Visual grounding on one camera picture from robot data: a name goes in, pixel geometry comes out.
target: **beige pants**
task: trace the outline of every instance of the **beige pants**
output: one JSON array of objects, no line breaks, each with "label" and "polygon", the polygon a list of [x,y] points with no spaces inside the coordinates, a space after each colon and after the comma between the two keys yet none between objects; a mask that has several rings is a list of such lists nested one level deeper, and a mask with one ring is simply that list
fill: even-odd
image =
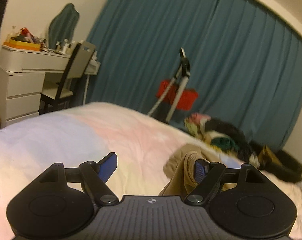
[{"label": "beige pants", "polygon": [[[178,149],[164,165],[163,171],[171,179],[159,195],[179,195],[182,199],[198,185],[194,178],[194,164],[197,160],[219,162],[219,157],[199,146],[186,144]],[[235,183],[225,185],[224,189],[235,187]]]}]

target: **red bag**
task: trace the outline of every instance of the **red bag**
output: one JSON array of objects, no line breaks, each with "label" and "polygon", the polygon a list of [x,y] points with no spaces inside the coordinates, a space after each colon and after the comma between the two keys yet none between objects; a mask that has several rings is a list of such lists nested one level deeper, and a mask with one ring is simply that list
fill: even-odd
[{"label": "red bag", "polygon": [[[158,93],[156,94],[157,98],[159,98],[163,94],[164,90],[168,87],[169,83],[170,80],[168,79],[163,80],[161,82],[160,87],[158,88]],[[173,104],[178,88],[179,87],[177,84],[173,84],[169,92],[163,99],[163,102]],[[192,105],[196,98],[198,98],[198,93],[194,89],[185,89],[182,93],[179,102],[177,103],[176,109],[184,110],[184,111],[191,110]]]}]

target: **desk drawer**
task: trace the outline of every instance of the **desk drawer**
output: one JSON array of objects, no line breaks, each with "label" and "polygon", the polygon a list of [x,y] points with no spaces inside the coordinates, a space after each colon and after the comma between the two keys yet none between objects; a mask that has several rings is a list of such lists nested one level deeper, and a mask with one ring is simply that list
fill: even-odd
[{"label": "desk drawer", "polygon": [[22,70],[60,70],[63,72],[69,61],[68,57],[25,53],[21,64]]},{"label": "desk drawer", "polygon": [[44,73],[9,76],[7,97],[40,93],[44,79]]},{"label": "desk drawer", "polygon": [[6,119],[39,110],[41,94],[11,98],[6,101]]}]

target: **metal screw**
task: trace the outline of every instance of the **metal screw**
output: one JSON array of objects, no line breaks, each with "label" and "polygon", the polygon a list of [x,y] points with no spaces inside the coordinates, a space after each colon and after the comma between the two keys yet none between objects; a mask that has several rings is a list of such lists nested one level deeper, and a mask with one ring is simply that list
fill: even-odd
[{"label": "metal screw", "polygon": [[203,201],[203,197],[200,195],[189,195],[188,201],[190,201],[191,203],[200,203],[201,201]]},{"label": "metal screw", "polygon": [[114,201],[116,201],[116,197],[113,196],[113,195],[103,195],[100,200],[103,202],[103,203],[112,203]]}]

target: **chair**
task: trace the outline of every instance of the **chair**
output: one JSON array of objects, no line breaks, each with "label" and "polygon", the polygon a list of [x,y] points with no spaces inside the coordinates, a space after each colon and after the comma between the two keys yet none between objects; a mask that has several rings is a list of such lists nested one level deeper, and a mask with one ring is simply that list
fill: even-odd
[{"label": "chair", "polygon": [[41,100],[45,106],[43,112],[48,111],[48,104],[53,106],[53,111],[58,109],[58,105],[63,102],[70,101],[77,91],[77,85],[74,91],[64,88],[67,79],[80,78],[85,72],[90,59],[95,51],[95,46],[84,41],[78,43],[67,63],[66,69],[61,77],[59,84],[45,81],[41,92]]}]

